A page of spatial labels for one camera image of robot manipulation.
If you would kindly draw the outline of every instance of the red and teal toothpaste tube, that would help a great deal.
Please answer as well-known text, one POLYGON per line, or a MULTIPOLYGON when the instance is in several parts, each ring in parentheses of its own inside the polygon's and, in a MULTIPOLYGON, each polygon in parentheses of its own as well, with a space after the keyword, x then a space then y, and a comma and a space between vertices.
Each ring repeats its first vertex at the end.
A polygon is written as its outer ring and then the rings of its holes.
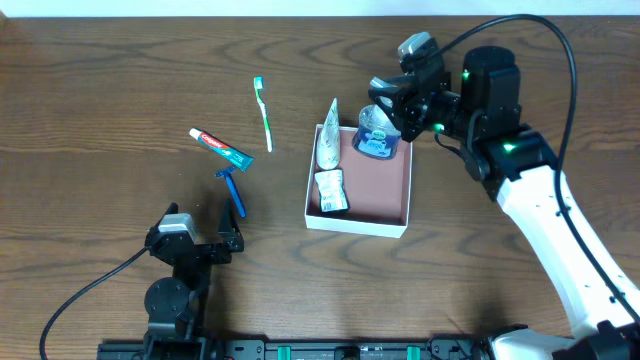
POLYGON ((249 168, 249 165, 251 165, 251 162, 253 161, 253 158, 251 156, 232 148, 231 146, 223 143, 222 141, 220 141, 220 139, 216 138, 206 131, 193 128, 189 130, 189 135, 191 135, 192 138, 198 140, 198 142, 203 143, 213 152, 227 159, 230 163, 232 163, 242 171, 247 171, 247 168, 249 168))

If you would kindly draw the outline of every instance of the green and white toothbrush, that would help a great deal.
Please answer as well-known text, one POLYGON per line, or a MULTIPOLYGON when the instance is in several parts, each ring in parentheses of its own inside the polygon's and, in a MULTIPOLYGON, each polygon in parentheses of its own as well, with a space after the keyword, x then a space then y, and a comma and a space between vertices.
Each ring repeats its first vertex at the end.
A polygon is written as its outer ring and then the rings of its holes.
POLYGON ((260 90, 264 89, 264 82, 262 76, 256 76, 253 79, 253 88, 256 90, 256 100, 260 105, 260 111, 262 112, 262 121, 264 121, 264 133, 267 135, 267 150, 273 151, 273 145, 271 144, 271 129, 269 129, 269 119, 267 118, 267 106, 260 98, 260 90))

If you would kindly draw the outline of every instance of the box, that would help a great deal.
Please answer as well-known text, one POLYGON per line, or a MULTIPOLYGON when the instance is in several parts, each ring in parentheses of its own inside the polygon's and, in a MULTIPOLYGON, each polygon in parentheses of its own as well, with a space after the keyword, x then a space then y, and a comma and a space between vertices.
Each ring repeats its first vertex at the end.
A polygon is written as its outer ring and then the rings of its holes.
POLYGON ((393 159, 377 160, 363 155, 351 145, 356 128, 341 126, 338 169, 342 169, 350 208, 341 214, 323 213, 318 184, 313 176, 322 171, 316 164, 316 141, 321 130, 322 125, 318 124, 304 208, 307 228, 394 238, 402 236, 409 223, 413 144, 400 140, 393 159))

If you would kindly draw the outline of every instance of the green tape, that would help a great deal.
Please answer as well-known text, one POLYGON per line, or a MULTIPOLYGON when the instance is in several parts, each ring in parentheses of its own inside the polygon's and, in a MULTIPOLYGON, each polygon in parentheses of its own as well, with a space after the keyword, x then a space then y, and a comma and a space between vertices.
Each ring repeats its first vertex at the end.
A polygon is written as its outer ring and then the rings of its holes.
POLYGON ((417 346, 407 346, 407 360, 420 360, 420 348, 417 346))
POLYGON ((278 360, 291 360, 291 348, 288 346, 278 346, 278 360))

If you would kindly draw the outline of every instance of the toothbrush head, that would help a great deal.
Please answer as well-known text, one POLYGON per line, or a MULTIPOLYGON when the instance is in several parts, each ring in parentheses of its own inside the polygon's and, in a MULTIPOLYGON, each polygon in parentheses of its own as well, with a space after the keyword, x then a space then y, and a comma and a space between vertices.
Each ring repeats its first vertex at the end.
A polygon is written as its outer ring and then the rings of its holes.
POLYGON ((254 87, 256 90, 262 90, 262 89, 264 89, 264 83, 262 82, 262 76, 256 76, 256 77, 253 79, 253 87, 254 87))

